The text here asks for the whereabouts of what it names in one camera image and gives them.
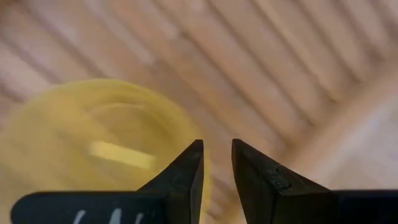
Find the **wooden surface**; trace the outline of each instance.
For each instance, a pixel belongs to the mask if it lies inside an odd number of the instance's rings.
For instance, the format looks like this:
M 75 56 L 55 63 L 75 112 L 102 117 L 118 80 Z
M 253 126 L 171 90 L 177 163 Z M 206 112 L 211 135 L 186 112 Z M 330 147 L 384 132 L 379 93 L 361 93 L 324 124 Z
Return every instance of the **wooden surface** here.
M 207 222 L 225 222 L 238 204 L 232 138 L 333 187 L 367 172 L 370 158 L 347 142 L 379 127 L 362 127 L 371 114 L 389 116 L 377 111 L 397 96 L 397 24 L 394 0 L 0 1 L 0 124 L 61 83 L 115 78 L 158 91 L 203 132 L 214 167 Z M 378 95 L 384 85 L 391 92 Z

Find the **white marking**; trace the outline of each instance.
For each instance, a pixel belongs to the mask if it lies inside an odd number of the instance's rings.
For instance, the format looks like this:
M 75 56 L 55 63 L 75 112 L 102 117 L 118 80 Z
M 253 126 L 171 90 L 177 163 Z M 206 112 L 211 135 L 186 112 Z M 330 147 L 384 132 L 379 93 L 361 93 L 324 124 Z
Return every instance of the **white marking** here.
M 136 217 L 136 222 L 135 224 L 140 224 L 141 220 L 144 218 L 144 214 L 138 213 Z
M 120 220 L 122 220 L 122 210 L 117 208 L 113 211 L 109 224 L 120 224 Z
M 86 214 L 86 211 L 80 210 L 75 217 L 75 221 L 73 221 L 73 224 L 79 224 L 80 220 L 83 218 L 83 216 Z

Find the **yellow container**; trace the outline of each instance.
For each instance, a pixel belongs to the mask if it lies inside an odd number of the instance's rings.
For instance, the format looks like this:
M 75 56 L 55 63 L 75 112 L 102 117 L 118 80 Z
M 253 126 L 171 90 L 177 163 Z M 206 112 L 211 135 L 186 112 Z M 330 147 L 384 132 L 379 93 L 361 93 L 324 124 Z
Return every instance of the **yellow container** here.
M 10 193 L 0 197 L 0 218 L 38 190 L 136 190 L 194 139 L 201 136 L 190 118 L 153 91 L 117 80 L 61 85 L 25 105 L 0 135 L 1 189 Z M 208 176 L 205 169 L 202 208 Z

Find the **yellow plastic cup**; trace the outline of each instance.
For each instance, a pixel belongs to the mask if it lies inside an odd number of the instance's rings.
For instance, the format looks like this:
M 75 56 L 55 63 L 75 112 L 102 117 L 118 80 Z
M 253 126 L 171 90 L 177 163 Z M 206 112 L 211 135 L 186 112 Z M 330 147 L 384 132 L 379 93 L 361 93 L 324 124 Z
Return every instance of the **yellow plastic cup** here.
M 201 136 L 189 116 L 143 87 L 118 80 L 58 86 L 26 104 L 0 134 L 0 222 L 38 190 L 137 190 L 195 139 Z

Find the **light wood background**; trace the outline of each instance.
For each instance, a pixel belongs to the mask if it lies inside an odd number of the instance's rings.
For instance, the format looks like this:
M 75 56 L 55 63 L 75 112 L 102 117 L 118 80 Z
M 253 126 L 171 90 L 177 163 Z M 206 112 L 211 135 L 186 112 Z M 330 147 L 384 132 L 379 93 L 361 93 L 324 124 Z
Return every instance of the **light wood background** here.
M 397 29 L 395 0 L 0 0 L 0 124 L 66 82 L 161 92 L 205 134 L 208 223 L 243 222 L 232 138 L 328 187 L 398 187 L 369 171 L 396 158 Z

